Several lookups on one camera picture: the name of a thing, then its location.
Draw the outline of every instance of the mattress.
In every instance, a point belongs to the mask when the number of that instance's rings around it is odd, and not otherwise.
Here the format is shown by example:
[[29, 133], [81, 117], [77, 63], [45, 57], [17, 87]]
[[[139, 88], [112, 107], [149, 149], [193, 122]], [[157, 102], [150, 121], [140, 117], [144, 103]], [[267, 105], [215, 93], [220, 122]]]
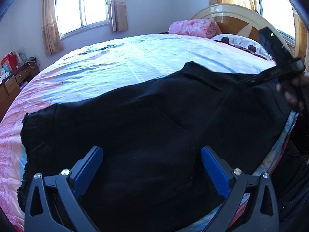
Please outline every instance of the mattress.
[[[194, 61], [216, 72], [260, 73], [275, 64], [224, 43], [180, 35], [144, 35], [98, 43], [72, 51], [36, 76], [17, 96], [0, 123], [0, 206], [10, 222], [24, 229], [17, 189], [26, 164], [20, 131], [24, 115], [54, 103], [96, 97], [110, 90], [164, 77]], [[281, 136], [255, 171], [272, 172], [296, 121], [291, 112]], [[238, 214], [244, 209], [245, 195]], [[185, 231], [200, 231], [217, 209]]]

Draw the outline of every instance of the wooden cabinet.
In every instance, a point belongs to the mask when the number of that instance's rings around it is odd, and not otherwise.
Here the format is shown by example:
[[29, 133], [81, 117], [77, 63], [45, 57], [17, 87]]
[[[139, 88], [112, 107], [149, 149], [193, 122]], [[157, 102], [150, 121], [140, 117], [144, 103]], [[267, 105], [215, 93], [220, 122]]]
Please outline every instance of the wooden cabinet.
[[0, 83], [0, 121], [20, 93], [19, 85], [25, 81], [30, 82], [38, 73], [37, 65], [32, 68], [26, 63]]

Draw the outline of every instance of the white wall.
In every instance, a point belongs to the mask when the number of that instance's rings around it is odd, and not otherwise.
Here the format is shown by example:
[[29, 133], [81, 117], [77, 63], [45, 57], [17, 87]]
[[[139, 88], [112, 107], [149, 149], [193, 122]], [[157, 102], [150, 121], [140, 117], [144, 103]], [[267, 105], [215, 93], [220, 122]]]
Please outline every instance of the white wall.
[[64, 50], [45, 56], [41, 35], [42, 0], [15, 0], [0, 21], [0, 58], [12, 50], [36, 56], [41, 69], [72, 50], [115, 38], [167, 32], [174, 21], [190, 19], [208, 0], [126, 0], [129, 30], [113, 33], [109, 25], [88, 29], [62, 40]]

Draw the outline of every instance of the wooden headboard panel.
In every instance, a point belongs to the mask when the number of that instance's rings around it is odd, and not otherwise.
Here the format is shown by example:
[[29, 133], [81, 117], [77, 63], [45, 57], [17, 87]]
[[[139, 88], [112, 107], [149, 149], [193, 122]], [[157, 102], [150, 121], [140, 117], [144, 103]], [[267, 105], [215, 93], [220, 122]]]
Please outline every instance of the wooden headboard panel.
[[213, 18], [223, 34], [240, 35], [257, 42], [258, 30], [269, 27], [290, 51], [288, 44], [274, 26], [257, 12], [245, 7], [228, 3], [215, 4], [201, 10], [192, 19], [196, 18]]

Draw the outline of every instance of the silver bolt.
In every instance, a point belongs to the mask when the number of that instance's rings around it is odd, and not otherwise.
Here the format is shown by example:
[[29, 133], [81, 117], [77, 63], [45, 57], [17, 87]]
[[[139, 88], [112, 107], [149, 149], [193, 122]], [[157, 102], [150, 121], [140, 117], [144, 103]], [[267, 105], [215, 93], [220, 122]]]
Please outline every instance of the silver bolt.
[[40, 173], [36, 173], [33, 178], [35, 178], [37, 180], [37, 179], [41, 178], [41, 174]]
[[236, 175], [241, 175], [243, 172], [239, 168], [235, 168], [233, 173], [236, 174]]
[[269, 173], [264, 172], [262, 173], [263, 178], [268, 179], [269, 178]]
[[61, 171], [61, 174], [64, 176], [69, 175], [69, 173], [70, 173], [70, 169], [64, 169]]

